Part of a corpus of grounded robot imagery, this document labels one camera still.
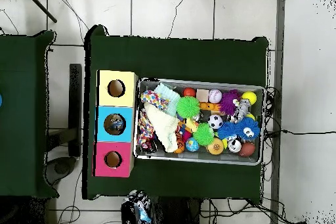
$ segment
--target yellow box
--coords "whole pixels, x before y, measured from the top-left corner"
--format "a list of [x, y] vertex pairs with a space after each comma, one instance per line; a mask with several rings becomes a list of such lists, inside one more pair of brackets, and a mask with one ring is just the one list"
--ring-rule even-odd
[[[98, 70], [99, 95], [97, 95], [96, 103], [100, 106], [134, 107], [137, 81], [138, 76], [134, 72]], [[115, 89], [122, 87], [122, 93], [117, 93], [118, 96], [116, 96], [116, 90], [113, 88], [111, 92], [111, 86]]]

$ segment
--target red ball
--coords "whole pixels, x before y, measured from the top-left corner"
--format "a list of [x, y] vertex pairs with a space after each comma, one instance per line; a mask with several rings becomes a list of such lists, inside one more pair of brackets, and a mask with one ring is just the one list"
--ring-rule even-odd
[[195, 97], [196, 96], [195, 89], [193, 89], [193, 88], [185, 88], [183, 90], [183, 97], [186, 97], [186, 96]]
[[247, 158], [248, 156], [252, 155], [255, 152], [255, 145], [250, 142], [246, 142], [242, 144], [240, 151], [238, 152], [238, 156], [242, 156]]

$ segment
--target baseball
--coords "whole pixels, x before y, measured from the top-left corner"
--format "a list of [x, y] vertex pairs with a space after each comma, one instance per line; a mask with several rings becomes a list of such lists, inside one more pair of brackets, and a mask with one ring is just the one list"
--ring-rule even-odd
[[222, 99], [222, 92], [217, 90], [217, 89], [213, 89], [210, 90], [209, 92], [209, 102], [211, 103], [218, 103], [220, 102]]

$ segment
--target blue box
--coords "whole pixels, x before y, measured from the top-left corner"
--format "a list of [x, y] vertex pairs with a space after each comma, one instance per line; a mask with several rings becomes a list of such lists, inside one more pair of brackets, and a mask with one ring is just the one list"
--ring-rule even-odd
[[[98, 107], [98, 133], [97, 141], [99, 142], [131, 142], [133, 140], [133, 112], [134, 108], [131, 107], [112, 107], [112, 106], [99, 106]], [[104, 121], [110, 114], [119, 114], [125, 119], [126, 127], [122, 134], [111, 135], [104, 129]]]

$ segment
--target stacked cube boxes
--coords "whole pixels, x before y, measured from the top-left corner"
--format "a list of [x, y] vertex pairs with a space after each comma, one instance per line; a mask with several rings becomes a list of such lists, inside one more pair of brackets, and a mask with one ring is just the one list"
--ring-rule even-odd
[[[108, 90], [111, 81], [118, 80], [123, 92], [113, 97]], [[138, 77], [133, 72], [111, 70], [97, 71], [96, 90], [96, 139], [94, 142], [94, 171], [97, 177], [129, 177], [133, 168], [133, 131], [135, 117], [135, 93]], [[104, 128], [106, 117], [118, 114], [123, 118], [123, 132], [119, 135], [109, 134]], [[106, 155], [115, 152], [119, 156], [119, 164], [110, 167], [106, 163]]]

